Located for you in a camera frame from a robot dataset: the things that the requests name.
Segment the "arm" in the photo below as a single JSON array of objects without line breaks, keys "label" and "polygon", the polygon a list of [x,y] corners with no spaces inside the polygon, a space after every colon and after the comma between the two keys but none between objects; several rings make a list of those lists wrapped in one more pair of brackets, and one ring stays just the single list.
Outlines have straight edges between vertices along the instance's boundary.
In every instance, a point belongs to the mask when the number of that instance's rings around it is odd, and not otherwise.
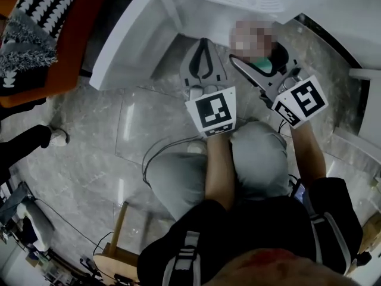
[{"label": "arm", "polygon": [[327,176],[324,156],[309,122],[291,129],[291,134],[302,183],[308,188],[314,180]]},{"label": "arm", "polygon": [[226,210],[234,203],[234,165],[226,134],[208,138],[205,199],[218,201]]}]

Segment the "leg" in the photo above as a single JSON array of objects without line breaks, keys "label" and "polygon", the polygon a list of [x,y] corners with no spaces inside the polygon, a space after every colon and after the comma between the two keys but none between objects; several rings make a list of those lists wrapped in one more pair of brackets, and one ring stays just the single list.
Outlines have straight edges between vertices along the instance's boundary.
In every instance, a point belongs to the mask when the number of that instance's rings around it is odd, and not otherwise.
[{"label": "leg", "polygon": [[32,110],[36,105],[42,105],[45,102],[46,102],[46,98],[42,98],[41,100],[27,102],[25,104],[21,104],[13,108],[3,108],[0,106],[0,120],[4,120],[5,118],[15,113],[21,113],[24,111]]},{"label": "leg", "polygon": [[1,169],[9,169],[14,163],[28,156],[37,147],[48,147],[50,137],[51,131],[49,127],[37,125],[9,142],[1,143],[0,153],[5,154]]},{"label": "leg", "polygon": [[179,220],[204,199],[206,169],[205,155],[164,154],[149,165],[147,180],[157,198]]},{"label": "leg", "polygon": [[237,198],[262,200],[289,193],[287,143],[262,122],[250,122],[231,138],[241,187]]}]

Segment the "wooden stool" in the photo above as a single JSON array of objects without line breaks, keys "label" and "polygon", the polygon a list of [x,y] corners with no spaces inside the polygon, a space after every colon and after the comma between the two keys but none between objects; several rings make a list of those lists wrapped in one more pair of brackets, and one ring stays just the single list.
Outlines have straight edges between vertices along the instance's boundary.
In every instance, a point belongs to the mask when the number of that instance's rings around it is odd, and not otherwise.
[{"label": "wooden stool", "polygon": [[102,254],[96,254],[93,257],[96,266],[101,271],[103,283],[106,285],[115,284],[115,274],[129,278],[134,282],[139,282],[137,272],[139,256],[117,247],[127,206],[128,204],[124,202],[115,226],[111,243],[107,243]]}]

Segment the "floor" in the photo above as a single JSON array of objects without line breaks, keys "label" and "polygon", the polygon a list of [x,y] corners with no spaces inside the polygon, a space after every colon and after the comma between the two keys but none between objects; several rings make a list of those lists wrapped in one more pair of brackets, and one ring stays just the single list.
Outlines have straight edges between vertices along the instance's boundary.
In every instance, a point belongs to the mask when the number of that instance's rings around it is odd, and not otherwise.
[{"label": "floor", "polygon": [[[346,180],[356,214],[364,223],[381,207],[381,194],[370,186],[380,166],[332,136],[336,125],[358,131],[360,84],[348,77],[345,60],[309,29],[296,21],[278,28],[279,35],[298,51],[308,72],[317,76],[327,96],[330,106],[313,118],[313,128],[324,151],[328,175]],[[95,243],[114,229],[124,200],[130,207],[120,237],[121,248],[139,253],[163,236],[173,220],[143,183],[142,159],[159,139],[165,138],[161,141],[164,145],[197,134],[179,83],[180,63],[194,41],[176,38],[154,73],[153,84],[99,92],[89,86],[88,79],[80,78],[75,90],[4,120],[1,135],[5,141],[40,123],[62,127],[70,135],[66,147],[38,149],[19,161],[13,168],[14,177],[24,179],[37,198]],[[277,130],[280,118],[258,99],[259,90],[228,63],[227,48],[217,50],[232,86],[236,86],[239,121],[256,118]],[[282,134],[288,143],[289,171],[298,176],[286,126]],[[172,151],[185,148],[179,145]],[[52,248],[83,269],[79,259],[91,258],[95,246],[49,208],[39,205],[56,229]],[[100,246],[110,239],[111,235]]]}]

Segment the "cabinet door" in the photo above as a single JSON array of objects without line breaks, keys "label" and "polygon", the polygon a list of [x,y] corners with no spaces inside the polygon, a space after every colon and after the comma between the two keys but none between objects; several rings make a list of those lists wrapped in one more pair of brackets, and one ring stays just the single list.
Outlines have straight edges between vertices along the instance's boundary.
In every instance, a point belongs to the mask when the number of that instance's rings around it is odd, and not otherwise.
[{"label": "cabinet door", "polygon": [[176,10],[168,8],[170,1],[131,2],[95,63],[90,80],[94,88],[126,88],[150,81],[179,31]]}]

